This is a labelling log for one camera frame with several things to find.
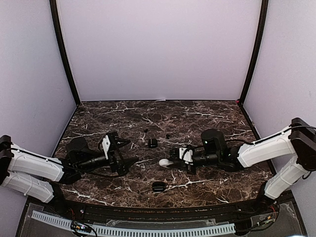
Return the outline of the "white earbud charging case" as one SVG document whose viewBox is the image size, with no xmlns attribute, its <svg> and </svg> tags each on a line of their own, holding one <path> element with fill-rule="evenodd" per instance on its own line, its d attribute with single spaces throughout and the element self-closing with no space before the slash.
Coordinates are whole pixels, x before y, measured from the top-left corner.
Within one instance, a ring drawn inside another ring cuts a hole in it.
<svg viewBox="0 0 316 237">
<path fill-rule="evenodd" d="M 171 164 L 173 164 L 173 162 L 172 161 L 170 161 L 170 160 L 168 160 L 168 159 L 161 159 L 160 161 L 159 161 L 159 165 L 161 166 L 161 167 L 168 167 L 169 165 L 171 165 Z"/>
</svg>

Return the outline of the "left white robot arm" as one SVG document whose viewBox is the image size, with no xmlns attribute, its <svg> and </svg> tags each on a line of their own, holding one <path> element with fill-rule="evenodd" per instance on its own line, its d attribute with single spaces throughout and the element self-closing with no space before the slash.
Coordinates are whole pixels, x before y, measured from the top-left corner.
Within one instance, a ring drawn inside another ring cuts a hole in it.
<svg viewBox="0 0 316 237">
<path fill-rule="evenodd" d="M 0 138 L 0 185 L 32 196 L 59 215 L 66 215 L 70 205 L 63 200 L 62 192 L 53 185 L 71 185 L 84 174 L 97 176 L 95 172 L 104 166 L 111 169 L 112 178 L 126 175 L 138 158 L 124 158 L 120 148 L 130 144 L 129 139 L 119 138 L 116 132 L 107 133 L 98 144 L 98 151 L 89 148 L 84 137 L 77 137 L 66 145 L 65 158 L 52 158 L 27 151 L 11 141 Z"/>
</svg>

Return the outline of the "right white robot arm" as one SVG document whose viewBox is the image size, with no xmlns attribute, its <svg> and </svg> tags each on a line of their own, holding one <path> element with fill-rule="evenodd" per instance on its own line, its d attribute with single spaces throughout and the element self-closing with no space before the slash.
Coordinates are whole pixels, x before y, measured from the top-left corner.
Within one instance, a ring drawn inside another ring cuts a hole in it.
<svg viewBox="0 0 316 237">
<path fill-rule="evenodd" d="M 266 181 L 253 201 L 252 210 L 263 214 L 281 193 L 305 174 L 316 170 L 316 129 L 300 118 L 294 118 L 283 130 L 266 138 L 228 147 L 221 131 L 207 129 L 201 134 L 202 145 L 173 149 L 159 165 L 195 174 L 201 166 L 216 166 L 227 172 L 241 171 L 257 163 L 290 155 L 287 164 Z"/>
</svg>

